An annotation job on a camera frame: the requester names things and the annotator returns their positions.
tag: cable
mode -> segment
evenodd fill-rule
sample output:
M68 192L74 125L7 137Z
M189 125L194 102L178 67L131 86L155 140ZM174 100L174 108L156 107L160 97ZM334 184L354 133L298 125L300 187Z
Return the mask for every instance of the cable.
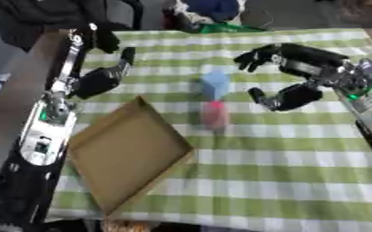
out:
M263 13L265 13L265 15L267 15L269 17L269 21L267 21L265 24L259 26L259 28L263 28L265 26L268 26L268 25L271 25L275 22L275 19L273 18L272 14L270 14L268 11L266 10L261 10Z

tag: open cardboard tray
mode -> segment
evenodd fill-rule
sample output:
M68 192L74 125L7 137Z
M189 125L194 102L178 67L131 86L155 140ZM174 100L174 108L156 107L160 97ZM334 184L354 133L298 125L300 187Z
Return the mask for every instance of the open cardboard tray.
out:
M192 146L142 97L72 137L70 158L109 219L191 157Z

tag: clothing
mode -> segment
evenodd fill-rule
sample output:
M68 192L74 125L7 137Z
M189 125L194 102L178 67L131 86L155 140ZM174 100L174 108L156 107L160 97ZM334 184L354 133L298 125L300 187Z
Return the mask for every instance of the clothing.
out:
M0 37L25 51L45 28L70 29L106 22L105 0L0 0Z
M222 23L239 14L237 0L183 0L189 6L188 11L207 16L215 22Z

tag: blue block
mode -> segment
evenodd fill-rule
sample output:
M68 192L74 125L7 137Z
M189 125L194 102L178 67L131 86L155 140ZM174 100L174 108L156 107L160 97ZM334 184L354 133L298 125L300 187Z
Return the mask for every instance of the blue block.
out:
M230 77L222 71L213 71L202 77L203 94L209 101L217 101L229 92Z

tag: checkered tablecloth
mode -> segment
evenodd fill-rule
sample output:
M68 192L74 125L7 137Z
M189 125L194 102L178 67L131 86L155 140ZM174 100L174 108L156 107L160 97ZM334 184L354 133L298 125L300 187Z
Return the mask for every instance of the checkered tablecloth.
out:
M300 79L273 65L241 72L232 61L254 47L286 42L347 54L354 61L372 58L372 41L363 30L117 35L122 47L137 48L134 67L118 88L83 103L75 132L142 94L196 148L189 163L122 218L258 231L372 232L372 151L333 91L325 89L321 101L302 109L269 112L250 99L248 88L276 92ZM118 57L95 51L84 71L113 65ZM224 98L230 125L223 134L200 124L204 98L197 80L213 70L231 79ZM69 162L49 217L101 217Z

